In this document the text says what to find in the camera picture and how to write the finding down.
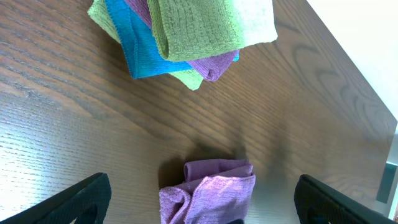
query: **crumpled purple cloth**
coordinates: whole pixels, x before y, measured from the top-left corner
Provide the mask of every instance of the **crumpled purple cloth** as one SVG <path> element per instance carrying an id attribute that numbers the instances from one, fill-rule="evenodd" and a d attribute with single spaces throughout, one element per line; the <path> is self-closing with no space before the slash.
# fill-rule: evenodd
<path id="1" fill-rule="evenodd" d="M 159 192 L 160 219 L 169 223 L 230 223 L 244 219 L 256 182 L 247 160 L 188 162 L 185 182 Z"/>
<path id="2" fill-rule="evenodd" d="M 125 2 L 149 28 L 152 28 L 152 20 L 146 0 L 125 0 Z M 239 50 L 234 50 L 217 56 L 187 61 L 187 63 L 198 71 L 206 81 L 216 81 L 231 65 L 238 53 Z"/>

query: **blue cloth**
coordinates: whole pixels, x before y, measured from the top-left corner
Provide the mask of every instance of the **blue cloth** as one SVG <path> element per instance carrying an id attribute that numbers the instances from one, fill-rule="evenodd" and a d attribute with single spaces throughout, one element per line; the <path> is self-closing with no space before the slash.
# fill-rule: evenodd
<path id="1" fill-rule="evenodd" d="M 124 0 L 105 0 L 108 13 L 120 38 L 124 56 L 133 78 L 145 78 L 189 70 L 187 62 L 170 62 L 159 55 L 151 29 Z"/>

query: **wood grain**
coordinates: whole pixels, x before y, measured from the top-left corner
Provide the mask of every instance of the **wood grain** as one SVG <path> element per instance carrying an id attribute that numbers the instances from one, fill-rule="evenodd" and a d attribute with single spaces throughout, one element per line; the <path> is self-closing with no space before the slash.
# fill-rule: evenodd
<path id="1" fill-rule="evenodd" d="M 300 174 L 371 206 L 397 121 L 306 1 L 275 0 L 278 40 L 195 92 L 132 80 L 90 4 L 0 2 L 0 220 L 106 172 L 106 223 L 159 223 L 159 187 L 216 157 L 254 164 L 248 223 L 298 223 Z"/>

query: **green cloth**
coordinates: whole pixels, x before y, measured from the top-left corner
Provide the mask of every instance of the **green cloth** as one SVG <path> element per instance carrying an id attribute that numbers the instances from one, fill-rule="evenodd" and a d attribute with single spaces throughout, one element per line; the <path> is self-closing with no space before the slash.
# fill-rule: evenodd
<path id="1" fill-rule="evenodd" d="M 277 38 L 272 0 L 147 0 L 160 55 L 172 62 Z"/>
<path id="2" fill-rule="evenodd" d="M 108 14 L 105 0 L 94 0 L 87 13 L 94 22 L 105 30 L 114 40 L 120 43 L 118 32 Z M 203 77 L 194 69 L 172 72 L 170 74 L 178 78 L 191 90 L 197 90 L 203 81 Z"/>

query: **brown tabletop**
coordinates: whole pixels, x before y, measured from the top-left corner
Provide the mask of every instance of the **brown tabletop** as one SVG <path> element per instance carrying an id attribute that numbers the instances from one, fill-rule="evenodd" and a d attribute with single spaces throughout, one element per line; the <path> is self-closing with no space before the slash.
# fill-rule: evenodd
<path id="1" fill-rule="evenodd" d="M 91 3 L 0 1 L 0 220 L 105 172 L 106 223 L 159 223 L 159 187 L 217 157 L 254 164 L 248 223 L 298 223 L 300 174 L 371 206 L 397 121 L 306 1 L 197 91 L 130 78 Z"/>

